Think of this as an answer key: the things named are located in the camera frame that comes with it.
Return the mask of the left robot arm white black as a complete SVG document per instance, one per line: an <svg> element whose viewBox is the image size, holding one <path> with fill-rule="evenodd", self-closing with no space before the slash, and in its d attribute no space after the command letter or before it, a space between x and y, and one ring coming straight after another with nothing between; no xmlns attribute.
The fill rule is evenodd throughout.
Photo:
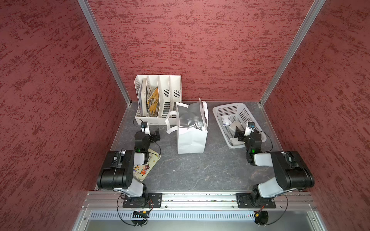
<svg viewBox="0 0 370 231"><path fill-rule="evenodd" d="M142 129L135 134L133 150L109 151L97 177L99 190L120 192L123 208L160 208L162 193L150 193L145 178L161 158L150 149L161 139L160 130L154 133Z"/></svg>

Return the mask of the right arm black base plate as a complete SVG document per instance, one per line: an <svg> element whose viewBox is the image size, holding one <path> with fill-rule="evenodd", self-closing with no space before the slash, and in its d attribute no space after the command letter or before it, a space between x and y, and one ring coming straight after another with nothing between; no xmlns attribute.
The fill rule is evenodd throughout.
<svg viewBox="0 0 370 231"><path fill-rule="evenodd" d="M274 209L276 204L273 198L263 198L253 193L236 193L238 208Z"/></svg>

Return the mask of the white ice pack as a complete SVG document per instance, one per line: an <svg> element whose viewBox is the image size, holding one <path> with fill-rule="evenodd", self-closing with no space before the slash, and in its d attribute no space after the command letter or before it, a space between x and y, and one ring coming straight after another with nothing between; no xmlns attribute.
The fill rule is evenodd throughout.
<svg viewBox="0 0 370 231"><path fill-rule="evenodd" d="M235 134L236 127L239 127L239 129L242 129L241 123L239 121L232 122L231 117L229 115L221 116L221 120L222 120L222 126L228 127L233 133L233 136Z"/></svg>

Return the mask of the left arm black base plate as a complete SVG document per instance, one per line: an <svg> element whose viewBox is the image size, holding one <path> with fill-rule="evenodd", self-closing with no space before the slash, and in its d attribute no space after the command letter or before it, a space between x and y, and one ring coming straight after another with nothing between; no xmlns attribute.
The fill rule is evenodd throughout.
<svg viewBox="0 0 370 231"><path fill-rule="evenodd" d="M128 197L123 193L120 199L123 200L123 208L160 208L162 203L162 193L147 193L141 197Z"/></svg>

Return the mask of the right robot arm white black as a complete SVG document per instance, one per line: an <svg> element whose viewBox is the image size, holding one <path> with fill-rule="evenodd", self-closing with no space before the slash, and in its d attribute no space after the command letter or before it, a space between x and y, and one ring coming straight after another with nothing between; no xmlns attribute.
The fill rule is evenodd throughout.
<svg viewBox="0 0 370 231"><path fill-rule="evenodd" d="M312 188L314 177L297 151L262 152L262 131L248 128L241 131L236 127L234 137L243 141L249 164L272 167L275 176L255 185L250 193L237 193L238 208L276 208L274 198L287 192Z"/></svg>

